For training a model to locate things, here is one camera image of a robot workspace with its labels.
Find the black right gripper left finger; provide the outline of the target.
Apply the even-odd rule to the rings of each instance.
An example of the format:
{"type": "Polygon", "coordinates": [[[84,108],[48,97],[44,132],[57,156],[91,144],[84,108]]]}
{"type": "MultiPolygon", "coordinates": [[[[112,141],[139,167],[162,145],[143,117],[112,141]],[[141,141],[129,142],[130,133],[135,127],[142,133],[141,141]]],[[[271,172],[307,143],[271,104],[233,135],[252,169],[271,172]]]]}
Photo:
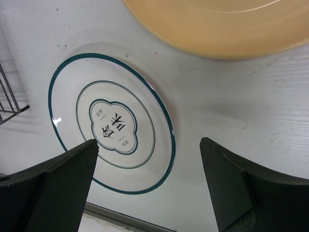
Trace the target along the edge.
{"type": "Polygon", "coordinates": [[[90,139],[20,172],[0,178],[2,232],[76,232],[98,157],[90,139]]]}

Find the tan plastic plate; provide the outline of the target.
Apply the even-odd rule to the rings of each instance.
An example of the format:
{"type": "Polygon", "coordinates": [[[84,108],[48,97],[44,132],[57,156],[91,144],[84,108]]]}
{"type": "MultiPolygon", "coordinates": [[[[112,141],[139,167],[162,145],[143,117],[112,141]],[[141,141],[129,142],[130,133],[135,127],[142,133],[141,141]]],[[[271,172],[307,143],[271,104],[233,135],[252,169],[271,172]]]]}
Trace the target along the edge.
{"type": "Polygon", "coordinates": [[[257,58],[309,41],[306,0],[126,0],[124,5],[157,38],[208,58],[257,58]]]}

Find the white plate green rim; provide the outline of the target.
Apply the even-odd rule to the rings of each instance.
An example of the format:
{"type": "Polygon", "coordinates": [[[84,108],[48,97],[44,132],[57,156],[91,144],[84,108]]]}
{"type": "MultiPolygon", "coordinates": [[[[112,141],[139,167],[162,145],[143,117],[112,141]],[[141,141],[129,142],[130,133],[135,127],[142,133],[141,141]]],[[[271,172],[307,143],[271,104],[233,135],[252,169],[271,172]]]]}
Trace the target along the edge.
{"type": "Polygon", "coordinates": [[[51,78],[48,108],[64,150],[96,140],[98,185],[145,194],[170,174],[176,156],[171,118],[155,89],[127,63],[98,53],[66,59],[51,78]]]}

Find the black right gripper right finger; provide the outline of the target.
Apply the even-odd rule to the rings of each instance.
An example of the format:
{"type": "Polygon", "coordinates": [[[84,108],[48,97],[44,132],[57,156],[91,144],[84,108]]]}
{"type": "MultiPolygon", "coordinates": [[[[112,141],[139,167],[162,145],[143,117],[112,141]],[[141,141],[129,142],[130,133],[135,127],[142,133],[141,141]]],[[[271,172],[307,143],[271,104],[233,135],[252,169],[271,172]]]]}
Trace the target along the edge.
{"type": "Polygon", "coordinates": [[[307,232],[309,181],[243,158],[210,138],[200,152],[218,230],[307,232]]]}

